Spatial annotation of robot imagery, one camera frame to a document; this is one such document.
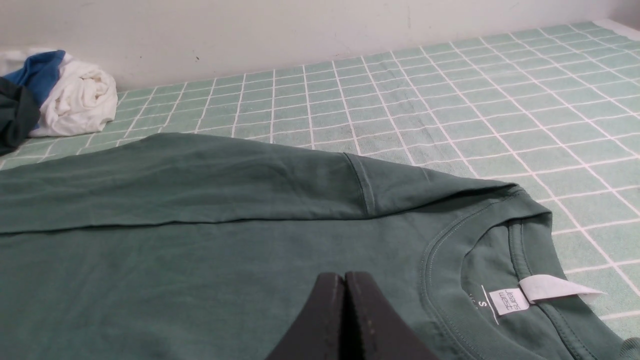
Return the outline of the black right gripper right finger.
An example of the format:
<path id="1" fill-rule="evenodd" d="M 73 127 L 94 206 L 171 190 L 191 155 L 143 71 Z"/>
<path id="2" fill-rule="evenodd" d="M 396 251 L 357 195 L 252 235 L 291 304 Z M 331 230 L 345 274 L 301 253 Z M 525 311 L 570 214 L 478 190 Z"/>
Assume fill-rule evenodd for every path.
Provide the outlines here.
<path id="1" fill-rule="evenodd" d="M 436 360 L 368 272 L 345 274 L 345 360 Z"/>

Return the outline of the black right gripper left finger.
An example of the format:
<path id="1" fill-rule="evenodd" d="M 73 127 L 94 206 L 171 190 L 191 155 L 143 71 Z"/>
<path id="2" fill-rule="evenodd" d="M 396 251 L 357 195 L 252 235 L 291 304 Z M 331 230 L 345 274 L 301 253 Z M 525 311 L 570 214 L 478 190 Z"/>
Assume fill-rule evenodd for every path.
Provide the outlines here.
<path id="1" fill-rule="evenodd" d="M 338 360 L 344 307 L 342 276 L 319 274 L 302 310 L 267 359 Z"/>

